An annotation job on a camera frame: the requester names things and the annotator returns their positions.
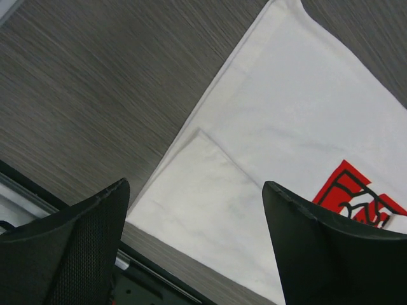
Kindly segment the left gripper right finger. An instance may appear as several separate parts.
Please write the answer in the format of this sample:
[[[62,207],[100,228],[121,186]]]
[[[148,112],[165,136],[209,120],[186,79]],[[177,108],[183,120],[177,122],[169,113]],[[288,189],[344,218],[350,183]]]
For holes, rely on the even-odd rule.
[[[265,182],[286,304],[406,304],[406,235],[361,224]]]

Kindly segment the white t-shirt red print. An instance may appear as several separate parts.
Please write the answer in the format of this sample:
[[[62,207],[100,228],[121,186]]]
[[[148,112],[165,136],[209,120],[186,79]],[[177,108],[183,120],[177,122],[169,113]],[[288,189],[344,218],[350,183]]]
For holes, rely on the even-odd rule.
[[[300,1],[266,4],[127,222],[284,304],[261,198],[267,181],[406,232],[406,109]]]

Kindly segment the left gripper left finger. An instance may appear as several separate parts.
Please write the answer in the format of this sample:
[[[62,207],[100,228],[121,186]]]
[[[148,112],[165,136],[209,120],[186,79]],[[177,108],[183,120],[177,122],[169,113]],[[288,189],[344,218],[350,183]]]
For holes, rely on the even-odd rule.
[[[1,235],[1,304],[107,304],[130,197],[120,179]]]

